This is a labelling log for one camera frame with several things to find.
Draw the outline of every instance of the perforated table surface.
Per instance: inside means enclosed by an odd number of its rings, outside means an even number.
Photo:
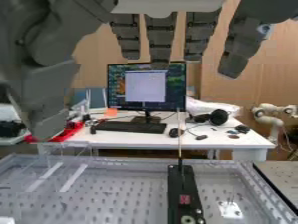
[[[16,223],[167,223],[175,160],[10,155],[0,162],[0,216]],[[250,163],[187,160],[206,223],[297,223]]]

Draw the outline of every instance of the monitor stand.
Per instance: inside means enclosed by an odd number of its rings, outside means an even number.
[[[150,116],[150,112],[145,111],[145,116],[134,117],[130,122],[159,124],[161,123],[161,118],[156,117],[156,116]]]

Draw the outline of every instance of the headphones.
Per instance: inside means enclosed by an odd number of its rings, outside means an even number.
[[[221,109],[214,110],[210,114],[201,114],[193,117],[195,123],[205,123],[209,120],[214,126],[225,124],[227,119],[229,113]]]

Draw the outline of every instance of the table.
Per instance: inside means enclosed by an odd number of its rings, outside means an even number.
[[[289,206],[294,206],[291,209],[298,212],[298,162],[267,161],[257,162],[255,166],[290,201]]]
[[[104,118],[102,110],[92,110],[92,118]],[[78,133],[70,137],[64,143],[65,146],[85,145],[100,149],[169,149],[178,148],[178,138],[170,138],[167,133],[171,128],[178,127],[177,114],[173,112],[156,112],[153,115],[161,117],[162,122],[167,123],[163,134],[142,134],[126,132],[97,131],[94,135],[89,134],[89,127],[84,127]],[[129,121],[134,116],[140,116],[137,112],[121,112],[117,115],[117,121]],[[185,121],[186,113],[181,113],[181,120]],[[185,124],[181,127],[189,129],[195,135],[207,135],[205,140],[195,140],[187,131],[182,136],[182,150],[225,150],[233,149],[234,160],[254,160],[265,161],[267,149],[275,148],[275,145],[269,142],[255,131],[247,134],[239,134],[239,139],[230,139],[226,131],[242,124],[235,118],[219,127],[205,124]]]

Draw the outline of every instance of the screw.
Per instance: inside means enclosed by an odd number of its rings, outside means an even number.
[[[198,218],[198,224],[203,224],[203,220],[201,218]]]

